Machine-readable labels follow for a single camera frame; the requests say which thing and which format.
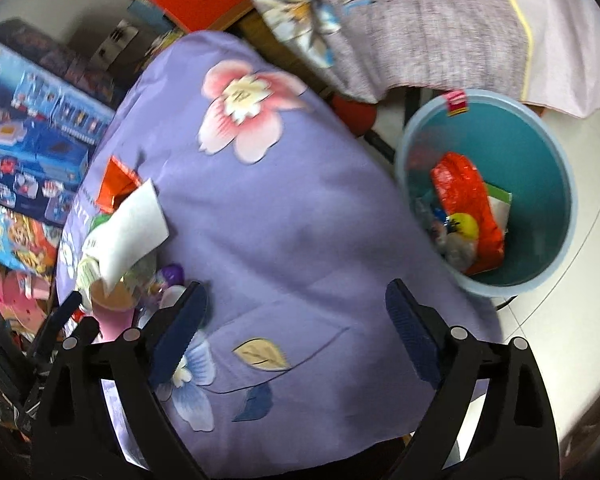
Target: yellow piping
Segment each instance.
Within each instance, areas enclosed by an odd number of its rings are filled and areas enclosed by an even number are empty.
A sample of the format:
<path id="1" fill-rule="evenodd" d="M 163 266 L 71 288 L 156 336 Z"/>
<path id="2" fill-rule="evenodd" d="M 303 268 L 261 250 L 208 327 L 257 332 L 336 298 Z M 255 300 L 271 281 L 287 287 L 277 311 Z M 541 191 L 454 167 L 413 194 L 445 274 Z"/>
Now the yellow piping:
<path id="1" fill-rule="evenodd" d="M 518 15 L 518 19 L 520 20 L 520 23 L 522 24 L 522 28 L 525 29 L 526 40 L 527 40 L 525 81 L 524 81 L 524 84 L 522 85 L 522 94 L 520 95 L 520 100 L 525 101 L 526 94 L 529 91 L 529 78 L 531 76 L 531 58 L 532 58 L 533 52 L 534 52 L 534 35 L 531 31 L 531 27 L 529 27 L 529 24 L 526 21 L 526 18 L 522 12 L 522 9 L 520 9 L 520 6 L 518 5 L 518 2 L 516 0 L 509 0 L 509 1 L 511 2 L 511 7 L 513 7 L 513 10 L 515 10 L 516 14 Z"/>

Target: red label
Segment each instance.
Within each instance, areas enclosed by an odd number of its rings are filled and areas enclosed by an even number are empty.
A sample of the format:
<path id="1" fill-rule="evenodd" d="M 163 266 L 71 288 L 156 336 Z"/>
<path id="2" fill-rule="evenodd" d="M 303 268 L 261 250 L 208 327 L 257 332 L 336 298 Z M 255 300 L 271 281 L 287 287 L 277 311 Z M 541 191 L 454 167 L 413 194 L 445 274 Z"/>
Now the red label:
<path id="1" fill-rule="evenodd" d="M 443 95 L 449 117 L 469 111 L 469 104 L 464 90 L 453 90 Z"/>

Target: purple fabric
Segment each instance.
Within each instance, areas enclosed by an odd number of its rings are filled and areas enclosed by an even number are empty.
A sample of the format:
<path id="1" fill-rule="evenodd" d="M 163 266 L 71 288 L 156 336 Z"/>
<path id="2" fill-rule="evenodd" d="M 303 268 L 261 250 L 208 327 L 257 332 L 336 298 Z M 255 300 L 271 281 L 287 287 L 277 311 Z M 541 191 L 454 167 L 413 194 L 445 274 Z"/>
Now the purple fabric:
<path id="1" fill-rule="evenodd" d="M 157 395 L 169 399 L 166 413 L 209 476 L 253 478 L 340 460 L 416 429 L 433 390 L 384 307 L 392 279 L 449 324 L 487 340 L 500 332 L 492 309 L 452 283 L 395 184 L 311 91 L 299 97 L 304 108 L 279 111 L 282 137 L 256 164 L 231 145 L 201 152 L 212 102 L 201 88 L 227 59 L 248 62 L 256 76 L 277 71 L 232 36 L 199 32 L 129 92 L 66 224 L 58 294 L 74 288 L 93 197 L 115 155 L 158 190 L 170 228 L 161 263 L 180 263 L 210 295 L 206 338 L 199 332 L 186 366 Z M 269 349 L 277 369 L 238 355 L 257 339 L 279 349 Z"/>

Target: teal bucket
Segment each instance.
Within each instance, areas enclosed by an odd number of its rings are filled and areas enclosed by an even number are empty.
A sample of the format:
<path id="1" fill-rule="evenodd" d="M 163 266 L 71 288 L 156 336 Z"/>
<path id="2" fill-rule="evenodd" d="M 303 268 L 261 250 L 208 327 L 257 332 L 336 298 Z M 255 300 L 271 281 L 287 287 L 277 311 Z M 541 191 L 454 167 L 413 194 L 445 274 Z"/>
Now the teal bucket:
<path id="1" fill-rule="evenodd" d="M 573 173 L 531 110 L 494 92 L 466 94 L 467 112 L 449 116 L 440 96 L 411 118 L 397 150 L 396 176 L 413 210 L 414 199 L 433 192 L 429 171 L 445 153 L 456 152 L 485 182 L 512 193 L 502 266 L 469 277 L 447 265 L 464 290 L 507 298 L 539 286 L 564 259 L 576 222 Z"/>

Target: beige leaf print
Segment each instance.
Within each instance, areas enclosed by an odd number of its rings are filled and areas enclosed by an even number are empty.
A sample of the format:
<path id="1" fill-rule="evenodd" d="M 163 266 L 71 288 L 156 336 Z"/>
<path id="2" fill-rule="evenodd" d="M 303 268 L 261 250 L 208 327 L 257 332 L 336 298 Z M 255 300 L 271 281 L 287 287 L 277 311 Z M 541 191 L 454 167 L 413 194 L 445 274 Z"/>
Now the beige leaf print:
<path id="1" fill-rule="evenodd" d="M 258 370 L 279 372 L 290 368 L 285 355 L 268 339 L 256 338 L 242 343 L 234 350 L 242 361 Z"/>

